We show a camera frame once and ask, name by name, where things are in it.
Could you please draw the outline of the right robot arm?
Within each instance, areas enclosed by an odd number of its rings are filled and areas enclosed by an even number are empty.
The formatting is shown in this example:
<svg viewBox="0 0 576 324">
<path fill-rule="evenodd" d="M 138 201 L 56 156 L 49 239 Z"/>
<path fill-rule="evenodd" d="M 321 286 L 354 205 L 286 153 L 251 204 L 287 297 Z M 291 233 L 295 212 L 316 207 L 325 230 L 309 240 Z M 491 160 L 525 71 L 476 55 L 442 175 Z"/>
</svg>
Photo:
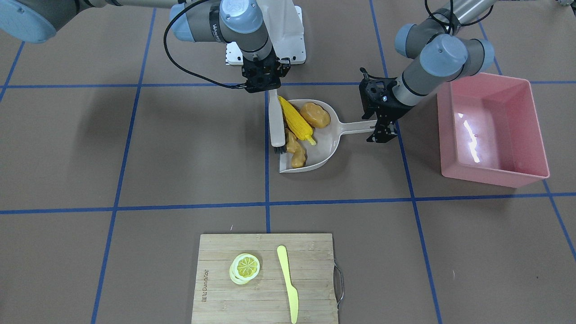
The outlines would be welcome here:
<svg viewBox="0 0 576 324">
<path fill-rule="evenodd" d="M 80 27 L 85 36 L 103 36 L 118 27 L 128 40 L 129 32 L 144 26 L 137 20 L 156 9 L 169 13 L 161 37 L 167 59 L 187 75 L 254 94 L 277 90 L 291 68 L 291 58 L 276 53 L 265 10 L 256 0 L 3 0 L 1 30 L 20 41 L 41 44 L 61 30 L 70 35 L 86 22 L 87 27 Z M 169 35 L 187 42 L 235 43 L 242 82 L 225 84 L 181 66 L 170 53 Z"/>
</svg>

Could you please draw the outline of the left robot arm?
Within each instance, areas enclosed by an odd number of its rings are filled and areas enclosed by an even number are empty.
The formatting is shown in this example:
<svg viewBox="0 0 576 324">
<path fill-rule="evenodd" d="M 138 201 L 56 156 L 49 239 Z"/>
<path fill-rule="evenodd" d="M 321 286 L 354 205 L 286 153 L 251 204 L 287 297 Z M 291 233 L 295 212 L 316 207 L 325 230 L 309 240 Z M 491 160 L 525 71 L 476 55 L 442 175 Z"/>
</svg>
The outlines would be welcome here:
<svg viewBox="0 0 576 324">
<path fill-rule="evenodd" d="M 364 114 L 376 117 L 368 142 L 386 143 L 398 135 L 396 122 L 444 83 L 486 71 L 494 62 L 495 50 L 487 40 L 462 39 L 462 27 L 488 17 L 493 0 L 450 0 L 420 24 L 398 30 L 394 46 L 409 66 L 395 78 L 372 76 L 365 68 L 359 85 Z"/>
</svg>

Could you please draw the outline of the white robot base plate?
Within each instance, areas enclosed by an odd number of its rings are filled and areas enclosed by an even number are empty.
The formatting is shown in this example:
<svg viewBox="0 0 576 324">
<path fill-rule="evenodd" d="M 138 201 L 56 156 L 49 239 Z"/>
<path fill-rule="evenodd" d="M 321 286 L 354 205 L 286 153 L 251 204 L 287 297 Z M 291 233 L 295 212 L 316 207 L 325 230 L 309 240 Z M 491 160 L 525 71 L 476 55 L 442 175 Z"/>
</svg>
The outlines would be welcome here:
<svg viewBox="0 0 576 324">
<path fill-rule="evenodd" d="M 270 41 L 279 58 L 289 58 L 291 64 L 306 62 L 302 10 L 292 0 L 254 0 L 261 9 Z"/>
</svg>

